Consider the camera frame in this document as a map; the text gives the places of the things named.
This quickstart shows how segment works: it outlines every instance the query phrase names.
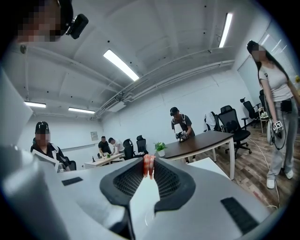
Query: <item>black shirt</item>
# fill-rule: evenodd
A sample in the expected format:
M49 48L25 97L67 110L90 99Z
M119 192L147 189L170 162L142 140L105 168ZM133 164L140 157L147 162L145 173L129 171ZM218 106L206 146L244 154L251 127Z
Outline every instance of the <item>black shirt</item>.
M189 117L187 115L183 115L183 114L181 114L179 119L174 118L174 123L172 120L171 125L172 125L173 130L175 129L174 125L176 125L178 123L180 124L182 131L186 131L186 132L188 131L188 127L192 126L192 121L189 119ZM190 133L190 136L195 136L193 129Z
M105 152L108 152L109 154L112 153L110 147L108 146L108 142L105 141L105 142L99 142L98 144L98 148L101 148L102 152L105 153Z
M63 161L58 156L56 156L56 160L58 160L59 162L63 163L66 167L69 166L69 159L64 156L64 154L62 153L62 151L60 150L59 147L57 147L57 148L58 148L58 154L59 154L59 156L62 157L62 158L64 158L66 161ZM33 150L36 150L36 151L38 151L38 152L40 152L40 153L42 153L42 154L44 154L44 155L46 155L46 156L54 159L52 151L55 151L55 148L52 146L52 144L50 142L47 144L47 154L45 154L43 152L43 150L41 150L41 148L36 143L31 146L30 152L32 152Z

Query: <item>long black hair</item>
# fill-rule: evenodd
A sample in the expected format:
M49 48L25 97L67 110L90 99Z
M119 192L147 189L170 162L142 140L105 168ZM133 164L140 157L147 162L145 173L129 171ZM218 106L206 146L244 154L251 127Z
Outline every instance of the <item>long black hair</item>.
M258 47L259 47L259 44L256 43L255 41L252 41L250 40L247 44L247 50L248 52L252 55L252 51L253 50L258 50ZM266 51L266 57L269 61L273 62L275 64L276 67L279 68L279 70L281 72L283 72L286 76L286 80L289 80L289 76L287 75L287 73L285 72L285 70L283 69L283 67L280 65L279 62L277 62L277 60L265 49ZM258 76L258 81L259 81L259 84L261 85L261 81L260 81L260 78L259 78L259 70L261 69L262 67L262 63L260 61L257 61L256 59L254 59L254 62L257 66L257 76Z

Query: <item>white shoe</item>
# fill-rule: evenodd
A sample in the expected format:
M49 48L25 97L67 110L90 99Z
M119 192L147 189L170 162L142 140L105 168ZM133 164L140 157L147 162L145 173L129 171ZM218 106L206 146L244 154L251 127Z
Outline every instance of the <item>white shoe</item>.
M288 173L286 173L285 175L286 175L287 179L291 179L294 175L294 172L291 170Z
M267 187L273 189L275 187L275 181L271 179L267 179Z

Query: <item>ceiling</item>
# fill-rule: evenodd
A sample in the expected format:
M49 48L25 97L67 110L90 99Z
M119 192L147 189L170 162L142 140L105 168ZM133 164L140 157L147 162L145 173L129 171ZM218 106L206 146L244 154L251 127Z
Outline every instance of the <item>ceiling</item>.
M134 101L164 86L233 64L249 23L246 0L73 0L74 14L89 24L74 40L30 43L25 54L12 44L4 69L24 99L46 103L35 114L100 117L110 100ZM224 48L218 48L226 13L233 19ZM111 49L140 79L133 82L103 54Z

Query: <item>person in white shirt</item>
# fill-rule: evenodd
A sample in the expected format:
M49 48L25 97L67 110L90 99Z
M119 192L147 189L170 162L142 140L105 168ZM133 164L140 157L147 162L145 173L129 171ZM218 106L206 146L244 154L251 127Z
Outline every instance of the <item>person in white shirt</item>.
M112 155L124 152L123 142L120 139L113 139L112 137L110 137L108 139L108 142L113 146Z
M257 66L259 84L266 98L266 110L270 111L273 123L280 121L284 127L277 134L272 133L272 130L268 132L271 136L273 134L270 143L273 142L274 149L267 174L267 187L274 188L275 176L279 174L283 162L286 177L293 177L293 152L298 128L297 104L300 105L300 97L285 70L266 49L254 41L249 41L247 49Z

